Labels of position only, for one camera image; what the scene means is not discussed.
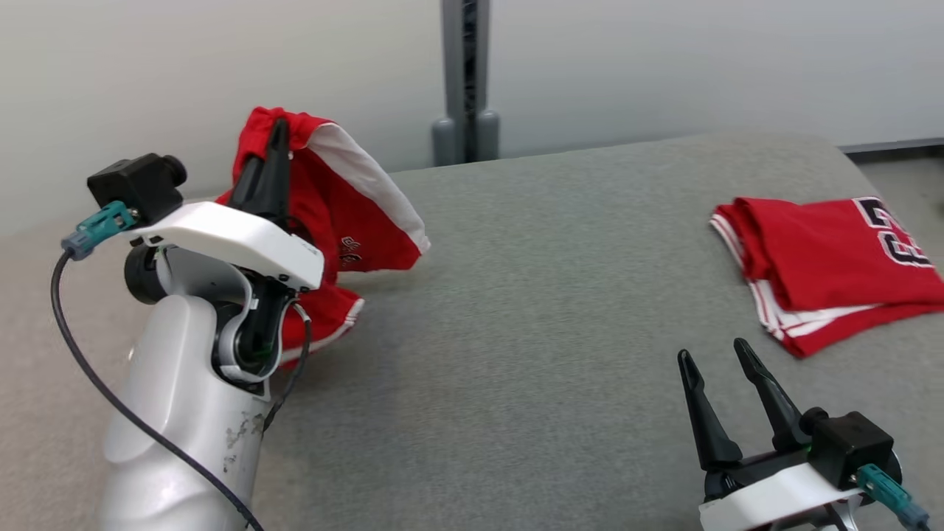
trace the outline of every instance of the white stripe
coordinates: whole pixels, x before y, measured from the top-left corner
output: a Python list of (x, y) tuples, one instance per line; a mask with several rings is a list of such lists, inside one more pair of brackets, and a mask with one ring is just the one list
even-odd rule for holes
[(757, 291), (757, 286), (753, 282), (748, 281), (748, 287), (750, 288), (750, 293), (754, 296), (754, 306), (757, 308), (757, 317), (761, 320), (761, 324), (767, 328), (768, 332), (773, 332), (777, 330), (777, 327), (770, 324), (770, 319), (767, 318), (767, 309), (764, 307), (764, 300), (761, 298), (761, 294)]
[(725, 232), (731, 235), (734, 241), (734, 247), (737, 249), (737, 256), (744, 256), (744, 246), (741, 245), (741, 238), (737, 236), (737, 231), (734, 230), (728, 218), (721, 214), (714, 214), (711, 218), (714, 219)]
[(760, 294), (761, 299), (764, 300), (767, 313), (772, 316), (771, 321), (776, 323), (777, 328), (783, 329), (788, 326), (800, 324), (795, 317), (790, 315), (789, 312), (785, 312), (784, 309), (780, 307), (777, 298), (773, 295), (773, 288), (770, 287), (770, 281), (762, 279), (756, 281), (756, 283), (757, 292)]
[(786, 330), (786, 334), (790, 337), (801, 337), (804, 335), (812, 334), (813, 332), (822, 329), (823, 327), (831, 324), (835, 319), (823, 319), (819, 321), (812, 321), (800, 326), (796, 326)]
[(355, 190), (374, 201), (394, 225), (410, 236), (420, 253), (429, 250), (426, 226), (413, 205), (377, 161), (341, 126), (333, 123), (319, 126), (308, 141), (308, 149)]
[(728, 246), (728, 250), (731, 252), (731, 255), (734, 257), (734, 261), (737, 262), (737, 265), (739, 267), (743, 267), (744, 264), (741, 262), (741, 255), (737, 252), (737, 245), (739, 245), (739, 243), (736, 244), (735, 241), (732, 239), (732, 237), (729, 236), (728, 233), (724, 231), (724, 228), (721, 226), (721, 224), (718, 221), (716, 221), (714, 218), (712, 218), (711, 221), (709, 221), (709, 223), (711, 223), (711, 226), (714, 227), (717, 233), (721, 235), (721, 239), (724, 240), (725, 245)]
[[(335, 330), (331, 335), (324, 337), (322, 339), (319, 339), (317, 341), (313, 341), (312, 344), (309, 346), (309, 353), (311, 353), (312, 351), (317, 351), (318, 349), (321, 349), (322, 347), (326, 347), (328, 344), (330, 344), (331, 342), (336, 340), (338, 337), (341, 337), (342, 335), (344, 335), (345, 332), (350, 330), (350, 328), (354, 326), (354, 323), (357, 322), (357, 315), (361, 312), (361, 308), (363, 308), (363, 299), (357, 299), (357, 302), (355, 302), (354, 305), (351, 306), (350, 311), (347, 312), (347, 316), (345, 316), (345, 322), (341, 323), (341, 326), (339, 326), (338, 329)], [(298, 347), (296, 349), (291, 349), (290, 351), (284, 351), (282, 353), (282, 361), (280, 363), (286, 363), (292, 360), (296, 360), (298, 359), (298, 356), (300, 355), (301, 355), (301, 347)]]
[(824, 308), (822, 310), (811, 310), (808, 312), (791, 312), (800, 323), (819, 321), (823, 319), (835, 319), (837, 317), (847, 316), (863, 310), (876, 308), (880, 304), (865, 304), (863, 306), (838, 306), (835, 308)]

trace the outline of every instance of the gray fabric surface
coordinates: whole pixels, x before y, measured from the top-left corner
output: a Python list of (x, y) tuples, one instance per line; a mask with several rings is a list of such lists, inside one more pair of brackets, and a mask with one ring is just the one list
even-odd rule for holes
[[(944, 317), (798, 361), (763, 333), (707, 226), (737, 195), (874, 194), (826, 143), (710, 135), (395, 181), (432, 249), (412, 271), (343, 278), (367, 304), (311, 360), (266, 437), (253, 503), (266, 529), (698, 529), (703, 473), (675, 355), (693, 353), (728, 434), (757, 454), (770, 432), (736, 336), (801, 409), (859, 410), (892, 434), (906, 485), (944, 518)], [(62, 229), (21, 237), (3, 259), (17, 300), (2, 310), (14, 339), (0, 376), (4, 528), (92, 528), (105, 475), (110, 411), (46, 308)], [(64, 293), (113, 384), (147, 315), (123, 291), (123, 253), (97, 251)], [(894, 528), (875, 506), (859, 522)]]

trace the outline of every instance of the black cable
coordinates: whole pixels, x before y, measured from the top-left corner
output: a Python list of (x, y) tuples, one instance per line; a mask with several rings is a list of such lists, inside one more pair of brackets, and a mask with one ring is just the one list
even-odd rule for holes
[(301, 353), (298, 355), (298, 365), (295, 366), (295, 370), (292, 371), (292, 376), (289, 377), (289, 383), (285, 386), (285, 391), (282, 393), (282, 396), (278, 398), (276, 403), (273, 404), (272, 409), (269, 410), (269, 414), (265, 416), (265, 422), (262, 423), (263, 433), (265, 433), (265, 430), (269, 429), (272, 421), (276, 418), (276, 413), (278, 413), (279, 409), (285, 404), (285, 399), (289, 398), (289, 394), (292, 393), (295, 382), (298, 381), (298, 376), (301, 375), (302, 369), (305, 368), (305, 360), (308, 359), (308, 350), (312, 346), (312, 318), (308, 317), (308, 313), (301, 307), (301, 304), (296, 302), (292, 306), (305, 323), (305, 342), (302, 343)]
[(227, 500), (229, 500), (229, 502), (236, 507), (236, 510), (239, 511), (241, 515), (243, 515), (243, 518), (246, 519), (246, 522), (250, 527), (252, 527), (255, 531), (263, 531), (261, 524), (259, 524), (259, 521), (256, 520), (255, 516), (253, 516), (252, 511), (249, 510), (249, 507), (245, 506), (243, 501), (240, 500), (232, 490), (224, 485), (222, 481), (212, 474), (212, 472), (204, 468), (203, 465), (196, 462), (183, 450), (180, 450), (176, 444), (167, 440), (167, 437), (158, 433), (154, 428), (148, 426), (146, 422), (141, 420), (140, 417), (135, 415), (133, 411), (128, 409), (127, 406), (122, 403), (114, 393), (111, 392), (111, 389), (105, 385), (105, 382), (102, 382), (101, 378), (95, 374), (92, 366), (89, 365), (88, 360), (86, 360), (85, 356), (82, 354), (82, 350), (78, 347), (76, 340), (72, 337), (72, 332), (69, 330), (69, 325), (65, 322), (65, 315), (62, 313), (62, 301), (59, 298), (59, 284), (62, 280), (62, 270), (65, 269), (66, 264), (68, 264), (71, 258), (72, 251), (63, 252), (62, 256), (59, 257), (59, 261), (56, 262), (56, 268), (53, 269), (53, 278), (49, 287), (49, 294), (53, 303), (53, 315), (56, 317), (56, 324), (59, 325), (59, 331), (62, 333), (62, 339), (65, 340), (66, 346), (69, 347), (69, 351), (76, 359), (76, 363), (78, 363), (78, 366), (82, 369), (82, 372), (84, 372), (89, 380), (92, 381), (92, 385), (98, 389), (98, 392), (102, 393), (102, 396), (105, 397), (105, 400), (109, 401), (119, 413), (124, 415), (126, 419), (137, 426), (139, 430), (145, 432), (149, 437), (157, 441), (160, 446), (166, 448), (168, 452), (176, 455), (181, 461), (190, 465), (191, 468), (193, 468), (197, 473), (209, 481), (211, 485), (223, 493)]

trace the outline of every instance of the teal connector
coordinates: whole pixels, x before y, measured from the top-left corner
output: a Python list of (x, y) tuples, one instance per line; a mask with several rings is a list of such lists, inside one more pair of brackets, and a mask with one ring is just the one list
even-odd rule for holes
[(928, 529), (928, 512), (913, 503), (911, 494), (882, 469), (875, 465), (866, 465), (858, 470), (855, 477), (859, 488), (876, 502), (891, 509), (905, 529)]
[(105, 208), (76, 226), (76, 231), (63, 238), (65, 251), (72, 251), (73, 260), (84, 260), (98, 244), (138, 222), (137, 211), (121, 201), (112, 201)]

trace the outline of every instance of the folded red jersey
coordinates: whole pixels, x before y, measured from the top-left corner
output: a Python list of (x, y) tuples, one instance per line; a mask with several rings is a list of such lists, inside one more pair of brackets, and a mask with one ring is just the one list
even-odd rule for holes
[[(325, 256), (321, 287), (299, 302), (312, 318), (312, 349), (340, 337), (363, 299), (335, 285), (339, 271), (409, 269), (430, 248), (423, 220), (390, 176), (340, 126), (304, 112), (257, 108), (239, 137), (233, 182), (249, 155), (265, 158), (278, 118), (289, 125), (292, 150), (289, 216)], [(226, 204), (230, 192), (216, 199)], [(305, 328), (294, 312), (282, 325), (282, 362), (298, 357)]]
[(761, 323), (798, 357), (867, 328), (944, 311), (934, 265), (877, 197), (798, 205), (738, 197), (711, 225)]

